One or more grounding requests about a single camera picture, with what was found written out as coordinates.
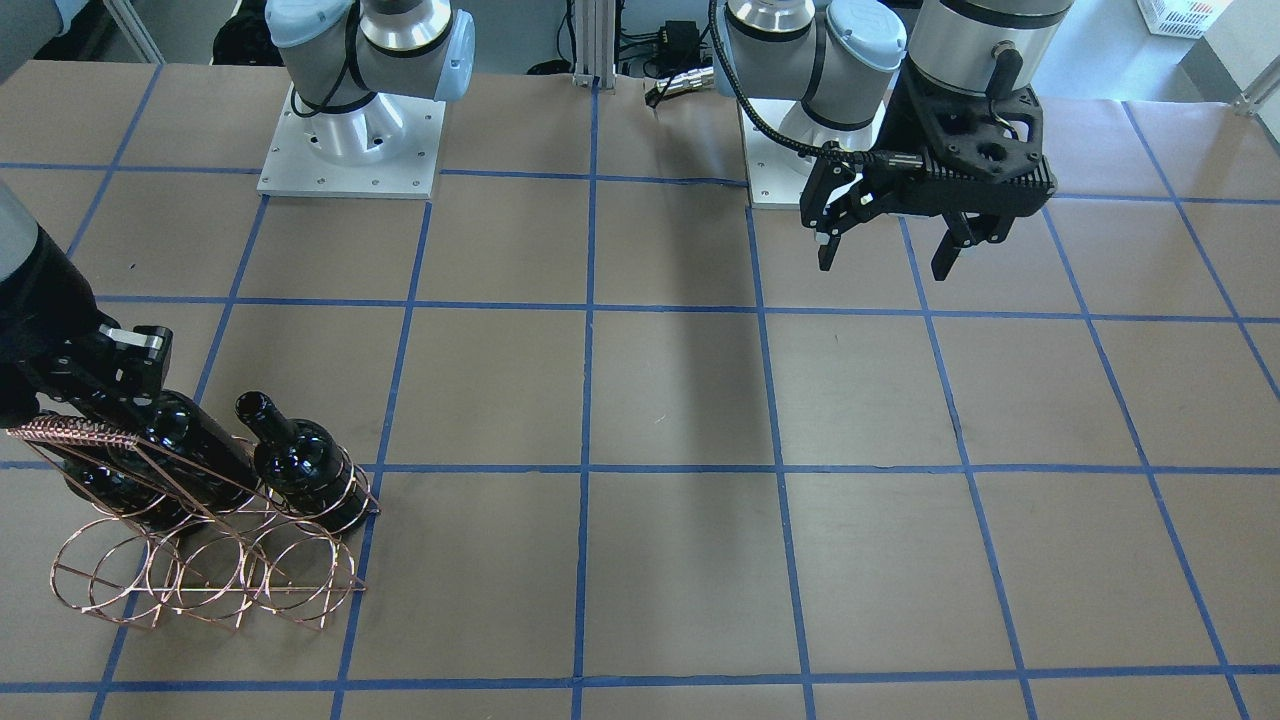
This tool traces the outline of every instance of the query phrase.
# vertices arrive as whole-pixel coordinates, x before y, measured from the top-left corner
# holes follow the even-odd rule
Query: blue tape grid line
[[[581,465],[430,465],[410,462],[361,462],[365,470],[375,473],[404,473],[420,475],[439,474],[577,474],[582,471]],[[978,474],[998,473],[1044,473],[1044,474],[1103,474],[1103,475],[1146,475],[1148,471],[1157,475],[1261,475],[1277,477],[1280,468],[1228,468],[1228,466],[1194,466],[1194,465],[1070,465],[1051,462],[1007,462],[970,465]],[[49,464],[41,460],[0,460],[0,470],[46,470]],[[773,473],[774,465],[608,465],[591,464],[588,466],[591,473],[614,474],[699,474],[699,473]],[[847,475],[902,475],[902,474],[952,474],[964,473],[964,465],[783,465],[782,471],[787,474],[847,474]]]
[[[431,228],[431,204],[426,202],[422,210],[422,224],[419,229],[417,237],[417,251],[413,256],[413,268],[411,270],[408,282],[408,299],[412,300],[417,296],[419,278],[422,274],[422,263],[426,258],[426,245],[428,237],[430,236]],[[413,307],[411,304],[406,302],[404,306],[404,319],[401,323],[401,337],[399,343],[396,347],[396,365],[392,369],[392,384],[387,393],[387,413],[383,415],[383,433],[381,439],[378,443],[378,464],[380,466],[387,465],[387,452],[390,446],[392,438],[392,425],[396,421],[396,404],[399,398],[399,384],[401,378],[404,374],[404,356],[408,354],[408,341],[413,328]],[[374,497],[381,495],[383,477],[385,470],[374,470],[372,479],[372,493]],[[378,527],[378,516],[371,515],[365,520],[365,534],[364,542],[360,547],[360,562],[356,574],[364,580],[369,574],[369,557],[374,547],[374,529]],[[360,628],[360,609],[364,606],[365,593],[353,593],[351,600],[351,611],[347,616],[347,634],[342,643],[342,656],[338,660],[338,687],[333,693],[333,705],[330,707],[330,719],[339,720],[342,717],[342,706],[346,700],[346,688],[348,683],[348,675],[351,673],[351,659],[356,650],[356,632]]]
[[[1084,300],[1084,293],[1080,291],[1080,284],[1075,279],[1075,272],[1071,269],[1071,263],[1066,258],[1066,249],[1062,245],[1062,238],[1059,236],[1057,225],[1053,223],[1053,218],[1048,209],[1042,210],[1044,220],[1048,224],[1050,237],[1053,238],[1053,245],[1057,247],[1059,256],[1062,260],[1062,266],[1066,268],[1068,279],[1071,282],[1071,291],[1075,293],[1076,301],[1080,304],[1080,309],[1087,309],[1087,302]],[[1204,623],[1204,629],[1208,633],[1210,643],[1213,646],[1213,653],[1217,656],[1219,667],[1226,676],[1228,687],[1231,691],[1231,697],[1235,700],[1236,710],[1240,714],[1242,720],[1249,720],[1249,711],[1244,707],[1244,697],[1240,694],[1239,684],[1235,682],[1235,675],[1231,673],[1228,661],[1226,652],[1222,650],[1222,642],[1217,635],[1217,629],[1213,626],[1213,619],[1210,616],[1208,605],[1204,602],[1204,596],[1201,593],[1199,585],[1196,582],[1196,574],[1192,571],[1190,562],[1187,559],[1187,552],[1183,548],[1183,543],[1178,537],[1178,530],[1174,528],[1172,515],[1169,512],[1169,507],[1165,505],[1164,493],[1160,489],[1160,482],[1156,479],[1156,473],[1151,468],[1151,461],[1147,457],[1147,451],[1142,445],[1142,438],[1138,434],[1138,425],[1133,420],[1133,415],[1129,411],[1129,405],[1125,402],[1124,393],[1120,389],[1120,380],[1115,374],[1115,369],[1111,365],[1111,360],[1107,356],[1106,348],[1102,346],[1102,337],[1098,334],[1098,328],[1093,320],[1085,320],[1085,325],[1089,329],[1089,337],[1093,340],[1093,346],[1098,352],[1098,360],[1102,363],[1102,370],[1107,375],[1107,383],[1111,386],[1111,392],[1115,395],[1116,402],[1120,406],[1120,413],[1124,415],[1125,427],[1129,430],[1129,437],[1133,439],[1134,448],[1138,451],[1138,460],[1142,462],[1144,473],[1147,477],[1147,484],[1151,488],[1151,493],[1156,500],[1156,506],[1160,511],[1160,518],[1165,524],[1165,530],[1169,534],[1169,539],[1172,543],[1174,553],[1178,556],[1178,564],[1183,570],[1183,577],[1187,579],[1187,585],[1190,588],[1192,597],[1196,600],[1196,609],[1199,611],[1201,620]]]
[[[773,384],[773,359],[769,354],[769,323],[764,307],[764,281],[760,273],[760,249],[755,236],[755,214],[746,206],[746,238],[751,254],[751,282],[755,286],[755,316],[760,333],[760,359],[764,372],[764,393],[769,407],[769,436],[773,442],[773,473],[778,483],[778,514],[782,521],[782,547],[787,561],[787,585],[791,592],[791,616],[796,629],[796,652],[800,656],[801,691],[806,720],[817,720],[818,706],[813,697],[813,670],[809,665],[809,633],[804,624],[804,602],[800,596],[800,571],[796,565],[795,537],[791,533],[791,500],[787,493],[786,465],[782,459],[782,425],[778,421],[778,400]]]
[[[1023,660],[1021,643],[1018,642],[1018,629],[1014,626],[1014,612],[1009,606],[1009,594],[1005,592],[1004,575],[1000,573],[1000,559],[996,553],[996,543],[991,534],[991,525],[987,523],[987,510],[982,502],[982,492],[978,488],[978,478],[969,461],[969,448],[964,441],[964,427],[960,423],[960,411],[956,407],[955,393],[951,392],[951,378],[947,374],[946,359],[942,356],[942,343],[938,341],[938,332],[933,324],[933,315],[929,311],[929,299],[924,292],[924,279],[920,275],[920,266],[915,259],[915,249],[911,245],[911,232],[906,227],[906,220],[899,218],[899,228],[902,231],[902,242],[906,246],[906,259],[911,265],[911,275],[915,279],[915,292],[920,299],[920,307],[924,310],[924,328],[929,334],[929,345],[933,347],[933,361],[938,368],[938,378],[942,380],[942,395],[947,402],[947,414],[951,415],[951,429],[956,438],[956,450],[960,454],[960,462],[964,466],[965,480],[969,484],[969,498],[973,502],[974,515],[978,519],[978,529],[982,533],[982,544],[987,553],[987,565],[991,568],[991,579],[996,588],[996,600],[1000,602],[1000,614],[1005,620],[1005,633],[1009,635],[1009,650],[1014,659],[1014,669],[1018,671],[1018,684],[1023,691],[1023,703],[1027,706],[1029,720],[1038,720],[1036,712],[1036,698],[1032,696],[1030,680],[1027,676],[1027,664]]]
[[[591,500],[591,379],[595,346],[595,232],[600,160],[600,81],[591,83],[591,150],[586,218],[586,320],[582,340],[582,438],[579,461],[577,565],[573,570],[573,683],[570,719],[582,720],[582,683],[586,674],[586,573]]]
[[[102,176],[102,182],[97,186],[97,192],[93,195],[93,201],[90,202],[88,210],[84,213],[84,219],[81,220],[79,227],[76,229],[76,234],[72,237],[70,245],[67,246],[67,256],[70,258],[76,254],[82,240],[84,240],[84,233],[88,231],[88,225],[93,222],[93,214],[97,213],[99,205],[102,204],[102,197],[106,195],[106,188],[111,184],[111,177],[120,168],[120,160],[124,158],[124,150],[129,146],[129,141],[133,140],[134,131],[138,129],[138,120],[142,119],[142,113],[147,109],[147,102],[151,101],[151,94],[155,92],[156,83],[160,82],[160,70],[164,65],[156,65],[155,72],[151,73],[151,81],[147,83],[147,88],[142,91],[142,99],[138,100],[138,108],[133,111],[133,118],[129,119],[129,127],[124,131],[124,137],[120,138],[119,147],[115,149],[115,155],[111,158],[111,164],[102,168],[106,174]]]
[[[1134,132],[1138,133],[1138,140],[1142,141],[1142,149],[1147,152],[1147,158],[1151,159],[1151,164],[1155,165],[1156,173],[1160,174],[1160,182],[1165,184],[1165,191],[1169,192],[1169,199],[1172,200],[1174,208],[1178,209],[1178,214],[1181,217],[1183,224],[1187,227],[1187,232],[1190,233],[1192,242],[1196,243],[1196,250],[1199,252],[1201,260],[1204,261],[1208,274],[1213,278],[1213,284],[1217,286],[1219,293],[1222,295],[1222,301],[1226,302],[1228,311],[1231,313],[1231,318],[1235,319],[1236,325],[1239,325],[1240,334],[1244,336],[1244,342],[1249,346],[1249,351],[1253,352],[1253,359],[1257,360],[1258,368],[1262,369],[1262,375],[1267,379],[1267,384],[1271,386],[1271,393],[1276,396],[1276,400],[1280,400],[1280,386],[1276,384],[1275,375],[1271,374],[1266,360],[1262,359],[1262,352],[1258,351],[1257,343],[1253,342],[1253,336],[1249,334],[1249,328],[1240,318],[1240,311],[1236,310],[1235,301],[1233,301],[1231,295],[1226,292],[1226,284],[1222,282],[1222,277],[1217,274],[1217,268],[1213,266],[1213,261],[1210,259],[1208,251],[1204,249],[1204,243],[1201,241],[1199,233],[1196,232],[1196,227],[1192,225],[1192,220],[1187,215],[1187,208],[1183,206],[1183,201],[1174,190],[1174,184],[1169,181],[1169,176],[1165,173],[1165,169],[1160,165],[1160,159],[1156,158],[1156,152],[1152,149],[1151,142],[1148,142],[1147,136],[1142,132],[1142,127],[1138,124],[1138,118],[1133,114],[1133,108],[1130,108],[1128,102],[1121,102],[1121,106],[1124,108],[1125,115],[1129,118],[1129,124],[1132,124]]]
[[[227,297],[219,296],[170,296],[170,295],[100,295],[101,302],[155,302],[169,305],[223,305]],[[439,307],[445,310],[544,310],[563,313],[582,313],[589,309],[580,302],[486,302],[465,300],[401,300],[360,299],[360,297],[234,297],[234,305],[297,305],[307,307]],[[746,305],[625,305],[593,304],[595,313],[723,313],[754,315],[759,309]],[[1098,313],[1037,313],[1015,310],[919,310],[913,307],[764,307],[768,315],[873,315],[897,318],[972,318],[996,320],[1106,320],[1116,323],[1220,323],[1280,325],[1280,318],[1265,316],[1217,316],[1217,315],[1137,315],[1137,314],[1098,314]]]
[[[1280,675],[1280,665],[1231,665],[1235,675]],[[1110,667],[1029,667],[1018,670],[933,670],[902,673],[815,673],[800,675],[589,675],[585,678],[371,678],[347,680],[346,692],[367,691],[488,691],[488,689],[568,689],[658,688],[658,687],[733,687],[733,685],[847,685],[890,683],[989,683],[1018,680],[1088,678],[1212,678],[1221,676],[1220,665],[1120,665]],[[0,694],[91,693],[101,683],[0,683]],[[334,692],[338,680],[119,680],[111,693],[187,693],[187,692]]]

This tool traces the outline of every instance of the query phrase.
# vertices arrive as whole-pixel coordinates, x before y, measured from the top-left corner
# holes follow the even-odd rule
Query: cable
[[[357,27],[360,27],[360,3],[352,4],[351,10],[347,12],[347,36],[348,36],[348,40],[351,38],[351,33]],[[298,97],[300,96],[298,96],[298,88],[297,88],[297,86],[289,88],[289,109],[293,110],[293,114],[297,115],[297,117],[300,117],[300,118],[314,118],[314,117],[319,115],[320,113],[324,113],[325,110],[330,110],[332,106],[329,105],[329,101],[333,100],[334,95],[338,95],[338,88],[342,87],[342,81],[347,79],[348,74],[352,74],[352,69],[353,69],[352,65],[353,65],[355,60],[356,59],[355,59],[353,54],[351,53],[351,42],[348,41],[347,42],[347,51],[346,51],[346,54],[343,55],[343,59],[342,59],[342,69],[338,70],[338,79],[333,81],[333,87],[329,88],[329,92],[324,96],[324,100],[321,100],[319,105],[312,105],[311,102],[307,102],[306,100],[302,100],[303,102],[306,102],[306,105],[308,108],[311,108],[310,113],[303,113],[303,111],[298,110]]]
[[[718,18],[716,17],[716,10],[718,8],[719,0],[710,0],[707,5],[707,28],[712,32],[712,49],[716,50],[716,58],[719,60],[721,69],[724,72],[724,79],[727,79],[730,87],[733,88],[733,97],[737,99],[737,104],[742,108],[748,119],[751,120],[751,124],[755,126],[755,129],[760,131],[764,137],[768,137],[787,150],[800,152],[810,158],[822,158],[823,160],[832,163],[846,163],[861,167],[910,167],[916,169],[924,167],[924,160],[918,155],[884,151],[872,152],[865,150],[828,150],[826,147],[818,147],[792,140],[769,127],[769,123],[764,122],[764,118],[755,111],[755,108],[746,97],[746,94],[742,92],[742,85],[737,79],[737,73],[733,72],[733,65],[728,61],[728,55],[724,53],[724,41],[719,35],[719,27],[717,27]]]
[[[712,0],[712,6],[713,8],[716,6],[716,1],[717,0]],[[712,26],[714,24],[714,19],[716,19],[716,12],[712,10],[712,22],[707,23],[707,27],[703,29],[703,33],[698,36],[698,45],[695,47],[690,47],[685,53],[685,59],[681,60],[678,65],[676,65],[675,70],[671,73],[671,77],[667,78],[667,85],[662,86],[662,90],[658,92],[658,95],[655,95],[653,97],[653,100],[645,97],[645,101],[644,101],[645,105],[653,108],[654,110],[658,109],[658,104],[660,104],[662,100],[664,97],[667,97],[667,90],[671,88],[671,83],[675,82],[676,76],[680,74],[680,68],[684,68],[685,65],[687,65],[689,61],[694,59],[694,55],[696,55],[698,51],[703,49],[703,41],[707,40],[707,33],[708,32],[713,32],[712,31]]]

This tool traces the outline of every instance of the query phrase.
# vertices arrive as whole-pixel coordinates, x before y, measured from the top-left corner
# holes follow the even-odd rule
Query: wine bottle
[[[127,516],[147,530],[165,534],[191,518],[177,498],[101,462],[68,459],[63,462],[67,487],[90,502]]]
[[[242,395],[236,415],[260,441],[253,469],[293,510],[330,533],[360,524],[365,496],[349,487],[351,460],[329,430],[311,420],[285,418],[261,392]]]
[[[259,486],[248,452],[195,401],[166,389],[150,413],[142,437],[195,464],[150,452],[174,483],[214,512],[236,510],[248,501]],[[129,471],[156,478],[161,486],[165,482],[136,454],[116,452],[113,457]]]

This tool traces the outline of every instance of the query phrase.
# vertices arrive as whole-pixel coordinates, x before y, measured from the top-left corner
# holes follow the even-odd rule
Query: floor
[[[46,578],[92,511],[5,441],[0,717],[1280,717],[1254,122],[1048,100],[1061,195],[940,284],[933,220],[817,272],[732,104],[627,81],[477,76],[433,204],[260,199],[287,83],[31,63],[0,177],[174,328],[170,387],[372,473],[370,589],[319,634],[79,618]]]

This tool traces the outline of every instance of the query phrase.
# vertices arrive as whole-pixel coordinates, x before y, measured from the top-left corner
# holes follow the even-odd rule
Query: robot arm
[[[941,215],[947,233],[932,263],[941,281],[963,249],[1002,242],[1015,218],[1048,201],[1056,179],[1030,78],[1071,3],[924,0],[883,127],[860,152],[856,140],[838,133],[870,122],[899,69],[884,41],[893,36],[884,24],[892,13],[874,0],[832,0],[826,18],[812,0],[713,0],[717,56],[748,117],[760,127],[748,96],[763,91],[799,99],[818,128],[809,142],[760,129],[815,158],[800,211],[823,242],[820,269],[831,268],[845,232],[881,214]],[[856,60],[851,69],[835,64],[836,81],[827,70],[832,49]],[[800,95],[795,73],[805,58],[813,69]],[[844,101],[832,100],[840,95]]]
[[[392,96],[448,102],[471,82],[475,22],[448,0],[270,0],[266,20],[311,149],[337,165],[412,141]]]

